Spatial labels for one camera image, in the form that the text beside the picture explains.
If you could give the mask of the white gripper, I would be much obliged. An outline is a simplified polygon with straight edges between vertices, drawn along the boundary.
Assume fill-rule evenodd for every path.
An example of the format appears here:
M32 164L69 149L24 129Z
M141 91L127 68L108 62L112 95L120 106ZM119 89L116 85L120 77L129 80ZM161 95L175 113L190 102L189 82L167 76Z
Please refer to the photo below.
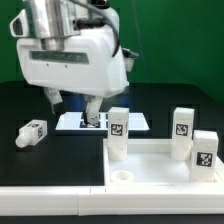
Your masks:
M120 94L128 86L122 50L112 56L115 40L108 26L83 29L80 35L66 38L64 46L63 51L46 51L38 39L19 39L23 76L29 84L45 87L54 114L66 112L59 90L85 94L84 121L96 125L102 97Z

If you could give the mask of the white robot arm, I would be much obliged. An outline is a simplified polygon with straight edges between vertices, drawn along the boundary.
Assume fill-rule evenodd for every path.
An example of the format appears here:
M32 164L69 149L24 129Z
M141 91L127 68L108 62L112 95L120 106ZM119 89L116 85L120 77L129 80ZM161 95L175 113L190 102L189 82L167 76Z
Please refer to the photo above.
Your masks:
M83 94L85 122L94 125L105 98L128 85L119 17L105 0L22 0L10 23L25 80L44 88L55 113L62 91Z

